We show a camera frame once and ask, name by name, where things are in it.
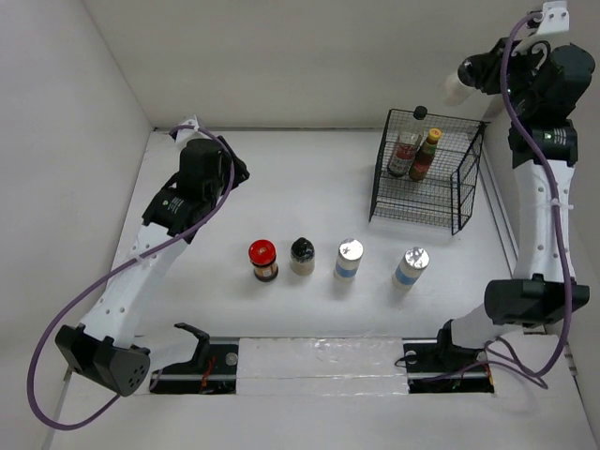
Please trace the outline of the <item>tall red-label sauce bottle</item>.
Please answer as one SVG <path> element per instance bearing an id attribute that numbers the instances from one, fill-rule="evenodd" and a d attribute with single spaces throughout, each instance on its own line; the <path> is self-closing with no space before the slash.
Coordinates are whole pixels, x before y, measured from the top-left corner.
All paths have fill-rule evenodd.
<path id="1" fill-rule="evenodd" d="M 399 127 L 395 148 L 387 163 L 387 171 L 391 176 L 402 177 L 410 169 L 424 137 L 427 115 L 428 109 L 419 105 L 412 116 Z"/>

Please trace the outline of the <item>green-label chili sauce bottle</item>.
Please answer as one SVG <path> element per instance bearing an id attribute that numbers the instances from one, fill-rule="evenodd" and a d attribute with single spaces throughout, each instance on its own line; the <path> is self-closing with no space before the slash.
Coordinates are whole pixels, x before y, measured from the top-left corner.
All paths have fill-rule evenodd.
<path id="1" fill-rule="evenodd" d="M 429 130 L 409 169 L 408 175 L 411 180 L 422 181 L 426 177 L 442 135 L 443 132 L 439 128 L 434 127 Z"/>

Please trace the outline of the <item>blue-band silver-top shaker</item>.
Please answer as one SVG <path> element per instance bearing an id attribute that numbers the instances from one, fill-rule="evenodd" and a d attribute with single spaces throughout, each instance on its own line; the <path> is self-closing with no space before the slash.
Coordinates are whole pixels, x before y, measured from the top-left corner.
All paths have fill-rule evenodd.
<path id="1" fill-rule="evenodd" d="M 354 238 L 343 240 L 337 249 L 334 276 L 341 281 L 353 281 L 364 255 L 364 247 Z"/>
<path id="2" fill-rule="evenodd" d="M 409 290 L 428 268 L 430 257 L 423 247 L 409 248 L 401 257 L 392 281 L 399 289 Z"/>

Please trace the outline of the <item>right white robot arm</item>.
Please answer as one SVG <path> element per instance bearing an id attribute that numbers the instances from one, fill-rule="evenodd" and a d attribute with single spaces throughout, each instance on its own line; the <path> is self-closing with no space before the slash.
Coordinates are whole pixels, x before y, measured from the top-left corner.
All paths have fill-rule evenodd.
<path id="1" fill-rule="evenodd" d="M 567 251 L 569 190 L 578 162 L 578 134 L 569 115 L 591 84 L 593 57 L 574 44 L 518 50 L 508 37 L 470 56 L 458 80 L 500 94 L 510 117 L 508 145 L 518 191 L 517 263 L 509 279 L 491 280 L 484 302 L 448 321 L 428 358 L 442 368 L 470 363 L 489 342 L 516 327 L 562 323 L 567 340 L 573 313 L 590 300 Z"/>

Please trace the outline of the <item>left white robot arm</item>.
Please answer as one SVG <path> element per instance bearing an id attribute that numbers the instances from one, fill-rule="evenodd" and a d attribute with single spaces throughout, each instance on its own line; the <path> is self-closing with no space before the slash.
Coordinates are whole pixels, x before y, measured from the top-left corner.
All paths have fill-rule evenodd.
<path id="1" fill-rule="evenodd" d="M 178 322 L 170 337 L 136 339 L 136 330 L 161 280 L 194 239 L 218 200 L 248 180 L 246 164 L 221 136 L 190 139 L 178 171 L 142 214 L 130 251 L 133 264 L 110 280 L 77 326 L 64 325 L 55 343 L 71 370 L 121 397 L 134 394 L 153 372 L 177 366 L 199 371 L 208 363 L 210 337 Z"/>

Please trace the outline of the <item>red-lid sauce jar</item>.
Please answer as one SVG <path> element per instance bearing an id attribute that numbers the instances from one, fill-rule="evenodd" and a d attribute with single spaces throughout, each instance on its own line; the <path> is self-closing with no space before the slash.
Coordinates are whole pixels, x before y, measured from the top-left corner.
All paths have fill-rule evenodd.
<path id="1" fill-rule="evenodd" d="M 254 241 L 248 248 L 248 258 L 259 281 L 270 282 L 278 276 L 277 250 L 271 241 Z"/>

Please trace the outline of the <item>black-cap white spice bottle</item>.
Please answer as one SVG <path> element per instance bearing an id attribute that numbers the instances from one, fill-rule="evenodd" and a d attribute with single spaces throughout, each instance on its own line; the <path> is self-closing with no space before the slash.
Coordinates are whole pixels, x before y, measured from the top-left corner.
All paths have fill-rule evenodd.
<path id="1" fill-rule="evenodd" d="M 309 276 L 315 269 L 315 247 L 305 237 L 296 239 L 290 250 L 291 269 L 298 276 Z"/>

